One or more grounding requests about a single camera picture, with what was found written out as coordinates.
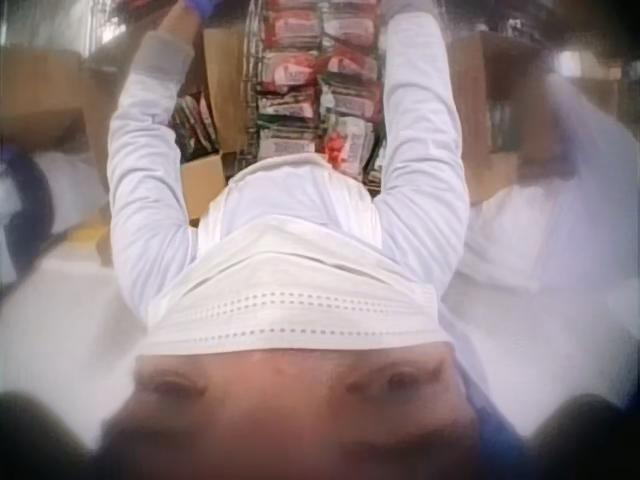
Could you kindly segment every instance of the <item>red package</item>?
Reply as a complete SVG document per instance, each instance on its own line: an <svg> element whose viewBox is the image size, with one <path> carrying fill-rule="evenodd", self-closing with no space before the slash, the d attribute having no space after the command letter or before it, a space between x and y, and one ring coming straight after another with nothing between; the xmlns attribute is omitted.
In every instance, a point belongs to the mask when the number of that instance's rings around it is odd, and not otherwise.
<svg viewBox="0 0 640 480"><path fill-rule="evenodd" d="M339 12L324 14L324 33L331 38L365 48L372 48L376 39L376 19L374 10Z"/></svg>
<svg viewBox="0 0 640 480"><path fill-rule="evenodd" d="M333 115L324 139L324 153L334 169L349 177L362 179L362 171L371 155L374 140L370 123L360 118Z"/></svg>
<svg viewBox="0 0 640 480"><path fill-rule="evenodd" d="M304 87L286 95L263 95L258 100L258 112L312 120L315 117L315 98L314 87Z"/></svg>
<svg viewBox="0 0 640 480"><path fill-rule="evenodd" d="M317 60L316 52L266 52L262 58L262 88L285 93L291 87L315 82Z"/></svg>
<svg viewBox="0 0 640 480"><path fill-rule="evenodd" d="M320 107L323 112L335 112L377 123L382 120L382 86L378 82L351 84L337 81L335 75L323 75Z"/></svg>
<svg viewBox="0 0 640 480"><path fill-rule="evenodd" d="M327 54L320 61L323 71L353 75L363 80L377 80L378 62L356 50L332 42Z"/></svg>
<svg viewBox="0 0 640 480"><path fill-rule="evenodd" d="M285 10L269 14L265 29L267 48L317 47L320 18L315 10Z"/></svg>
<svg viewBox="0 0 640 480"><path fill-rule="evenodd" d="M274 12L292 8L315 8L317 4L318 0L267 0L267 9Z"/></svg>

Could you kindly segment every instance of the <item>plastic packaging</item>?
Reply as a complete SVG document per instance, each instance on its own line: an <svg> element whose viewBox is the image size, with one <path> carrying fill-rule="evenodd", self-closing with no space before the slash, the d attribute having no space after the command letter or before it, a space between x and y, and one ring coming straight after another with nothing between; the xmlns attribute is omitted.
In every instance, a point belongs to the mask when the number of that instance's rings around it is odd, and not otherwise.
<svg viewBox="0 0 640 480"><path fill-rule="evenodd" d="M378 79L378 61L375 58L341 45L329 37L323 39L320 68L327 72L353 75L363 80Z"/></svg>
<svg viewBox="0 0 640 480"><path fill-rule="evenodd" d="M371 123L361 118L331 115L323 148L333 168L361 180L374 141Z"/></svg>
<svg viewBox="0 0 640 480"><path fill-rule="evenodd" d="M376 12L329 10L323 15L323 32L341 42L363 48L376 43Z"/></svg>
<svg viewBox="0 0 640 480"><path fill-rule="evenodd" d="M265 46L271 48L317 48L321 35L316 10L284 10L268 15Z"/></svg>
<svg viewBox="0 0 640 480"><path fill-rule="evenodd" d="M317 60L315 51L267 51L262 58L262 89L286 93L291 87L312 84Z"/></svg>
<svg viewBox="0 0 640 480"><path fill-rule="evenodd" d="M312 120L316 116L316 94L313 87L303 87L286 95L264 95L258 100L260 115L286 115Z"/></svg>
<svg viewBox="0 0 640 480"><path fill-rule="evenodd" d="M336 112L374 123L381 120L382 87L378 82L351 84L338 75L325 74L321 85L323 112Z"/></svg>
<svg viewBox="0 0 640 480"><path fill-rule="evenodd" d="M316 151L316 129L292 118L261 119L258 160Z"/></svg>

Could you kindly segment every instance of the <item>person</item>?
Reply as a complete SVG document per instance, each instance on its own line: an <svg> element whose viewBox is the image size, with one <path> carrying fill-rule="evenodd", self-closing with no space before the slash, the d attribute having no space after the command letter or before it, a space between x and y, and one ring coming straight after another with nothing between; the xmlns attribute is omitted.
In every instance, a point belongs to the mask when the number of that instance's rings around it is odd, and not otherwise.
<svg viewBox="0 0 640 480"><path fill-rule="evenodd" d="M177 3L144 39L112 119L114 268L147 335L96 468L501 478L490 459L513 467L520 450L488 403L477 408L438 324L469 197L433 2L381 3L388 143L375 200L316 154L267 159L194 229L167 121L199 25L222 3Z"/></svg>

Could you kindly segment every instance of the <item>label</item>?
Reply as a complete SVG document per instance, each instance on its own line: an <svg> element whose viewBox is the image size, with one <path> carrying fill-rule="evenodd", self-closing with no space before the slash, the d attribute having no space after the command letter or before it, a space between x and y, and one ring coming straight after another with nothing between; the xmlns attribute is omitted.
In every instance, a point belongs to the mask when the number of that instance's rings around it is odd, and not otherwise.
<svg viewBox="0 0 640 480"><path fill-rule="evenodd" d="M271 115L287 115L291 117L313 118L313 107L308 103L295 103L292 105L270 105L262 110L262 113Z"/></svg>
<svg viewBox="0 0 640 480"><path fill-rule="evenodd" d="M369 46L373 42L373 22L367 18L341 18L328 20L324 24L327 33L333 37Z"/></svg>
<svg viewBox="0 0 640 480"><path fill-rule="evenodd" d="M335 73L344 73L347 75L358 75L365 78L376 78L376 66L374 62L367 62L367 65L359 65L353 60L341 57L334 56L329 61L328 70L330 72Z"/></svg>
<svg viewBox="0 0 640 480"><path fill-rule="evenodd" d="M375 105L371 100L346 95L334 95L335 109L356 117L371 118L375 112Z"/></svg>
<svg viewBox="0 0 640 480"><path fill-rule="evenodd" d="M317 21L300 18L283 18L276 22L276 37L317 37L320 26Z"/></svg>
<svg viewBox="0 0 640 480"><path fill-rule="evenodd" d="M300 153L314 153L316 146L308 140L289 140L283 138L268 138L260 141L260 160Z"/></svg>
<svg viewBox="0 0 640 480"><path fill-rule="evenodd" d="M308 67L294 63L284 63L276 68L273 75L276 85L304 85L311 78L313 71Z"/></svg>

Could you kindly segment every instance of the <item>forehead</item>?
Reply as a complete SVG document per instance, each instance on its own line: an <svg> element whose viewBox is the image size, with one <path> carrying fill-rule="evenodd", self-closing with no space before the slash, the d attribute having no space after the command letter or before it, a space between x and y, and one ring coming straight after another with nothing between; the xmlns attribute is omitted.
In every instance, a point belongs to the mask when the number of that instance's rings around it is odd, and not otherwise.
<svg viewBox="0 0 640 480"><path fill-rule="evenodd" d="M115 423L129 430L137 424L146 432L186 434L182 438L192 442L185 452L189 458L204 458L217 472L230 469L233 478L256 465L305 472L368 468L383 460L392 465L395 452L411 452L412 445L423 445L434 433L459 432L471 418L447 345L149 357L140 359L138 375L133 407ZM163 376L192 382L203 394L187 402L167 400L149 389L145 377L154 375L153 382L162 383ZM393 375L398 395L390 394ZM411 388L414 381L419 388ZM158 391L165 392L164 387ZM182 453L154 452L153 458L171 455Z"/></svg>

